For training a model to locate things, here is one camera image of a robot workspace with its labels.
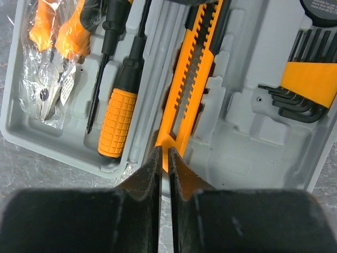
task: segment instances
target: phillips screwdriver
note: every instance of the phillips screwdriver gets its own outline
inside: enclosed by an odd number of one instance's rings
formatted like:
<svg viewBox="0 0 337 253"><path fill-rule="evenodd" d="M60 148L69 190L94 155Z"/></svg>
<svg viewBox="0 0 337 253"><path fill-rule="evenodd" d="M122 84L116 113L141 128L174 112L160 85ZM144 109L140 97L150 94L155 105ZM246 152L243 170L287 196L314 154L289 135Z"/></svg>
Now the phillips screwdriver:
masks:
<svg viewBox="0 0 337 253"><path fill-rule="evenodd" d="M48 56L51 52L48 63L40 66L40 73L53 75L39 80L35 92L37 118L43 121L58 101L64 81L62 75L70 60L76 61L90 52L90 35L97 27L95 19L100 17L102 0L78 0L71 17L61 27L59 16L67 10L60 12L60 3L60 0L38 0L34 26L29 32L42 55Z"/></svg>
<svg viewBox="0 0 337 253"><path fill-rule="evenodd" d="M97 74L93 101L91 104L88 123L86 126L87 134L91 132L94 124L95 115L98 107L98 95L100 93L100 86L105 66L109 62L110 56L112 56L115 53L118 40L120 36L124 33L125 24L132 3L133 0L109 0L106 12L106 21L103 22L103 29L105 29L102 47L103 57Z"/></svg>
<svg viewBox="0 0 337 253"><path fill-rule="evenodd" d="M98 152L107 158L119 158L124 149L144 66L144 32L150 5L151 0L146 0L138 35L134 37L129 57L123 61L121 75L114 84L105 113Z"/></svg>

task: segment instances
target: tool tray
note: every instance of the tool tray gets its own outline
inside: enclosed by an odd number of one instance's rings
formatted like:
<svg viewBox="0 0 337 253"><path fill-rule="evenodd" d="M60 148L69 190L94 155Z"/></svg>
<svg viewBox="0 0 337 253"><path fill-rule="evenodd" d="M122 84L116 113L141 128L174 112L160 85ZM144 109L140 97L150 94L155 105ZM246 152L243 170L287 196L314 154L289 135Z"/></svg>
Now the tool tray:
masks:
<svg viewBox="0 0 337 253"><path fill-rule="evenodd" d="M63 128L30 119L20 108L23 67L21 25L28 0L19 1L1 112L1 132L10 142L101 177L139 168L153 149L184 39L189 7L153 1L146 24L144 70L124 152L120 160L97 153L114 80L138 30L144 0L135 0L113 60L105 68L97 117L85 133L101 61L104 30L91 37L91 53L76 67L75 85ZM232 0L229 23L215 68L206 84L184 160L219 189L298 188L311 191L336 140L336 99L315 123L283 118L258 85L278 87L299 30L312 21L294 0ZM329 28L336 32L337 27ZM169 193L167 175L163 192Z"/></svg>

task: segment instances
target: orange utility knife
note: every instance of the orange utility knife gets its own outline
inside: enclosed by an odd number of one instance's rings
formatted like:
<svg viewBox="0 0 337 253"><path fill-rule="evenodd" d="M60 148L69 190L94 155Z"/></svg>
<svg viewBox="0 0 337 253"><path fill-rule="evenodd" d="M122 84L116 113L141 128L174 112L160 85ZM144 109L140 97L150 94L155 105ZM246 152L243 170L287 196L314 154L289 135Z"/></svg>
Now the orange utility knife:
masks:
<svg viewBox="0 0 337 253"><path fill-rule="evenodd" d="M186 34L168 95L156 146L163 147L163 168L168 171L168 150L184 156L215 55L225 35L230 0L192 7Z"/></svg>

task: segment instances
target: orange handle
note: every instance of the orange handle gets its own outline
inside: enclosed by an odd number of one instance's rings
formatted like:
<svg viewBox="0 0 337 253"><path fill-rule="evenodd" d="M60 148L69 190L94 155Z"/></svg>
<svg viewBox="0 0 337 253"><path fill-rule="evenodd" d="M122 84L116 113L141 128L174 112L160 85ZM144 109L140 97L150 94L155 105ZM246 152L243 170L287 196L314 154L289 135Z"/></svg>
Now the orange handle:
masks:
<svg viewBox="0 0 337 253"><path fill-rule="evenodd" d="M91 21L99 15L100 8L100 0L78 1L72 17L61 26L55 43L64 58L89 54L90 34L93 27L96 28Z"/></svg>
<svg viewBox="0 0 337 253"><path fill-rule="evenodd" d="M29 32L29 38L35 42L38 50L44 51L53 45L56 10L52 4L57 0L38 0L35 24Z"/></svg>
<svg viewBox="0 0 337 253"><path fill-rule="evenodd" d="M137 94L115 88L101 130L98 152L108 158L122 155Z"/></svg>

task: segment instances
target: gray floor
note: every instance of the gray floor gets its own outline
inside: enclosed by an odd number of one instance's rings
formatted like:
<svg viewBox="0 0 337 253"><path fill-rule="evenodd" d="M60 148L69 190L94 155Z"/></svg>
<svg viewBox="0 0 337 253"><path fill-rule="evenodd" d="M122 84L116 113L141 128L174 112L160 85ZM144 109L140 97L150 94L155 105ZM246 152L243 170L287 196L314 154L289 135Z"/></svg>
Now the gray floor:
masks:
<svg viewBox="0 0 337 253"><path fill-rule="evenodd" d="M13 33L17 0L0 0L0 102L9 48ZM2 135L0 143L0 200L12 191L25 187L113 187L111 181L70 167L7 142ZM335 144L324 165L313 194L322 204L331 226L337 234L337 145ZM170 205L162 203L160 252L172 252Z"/></svg>

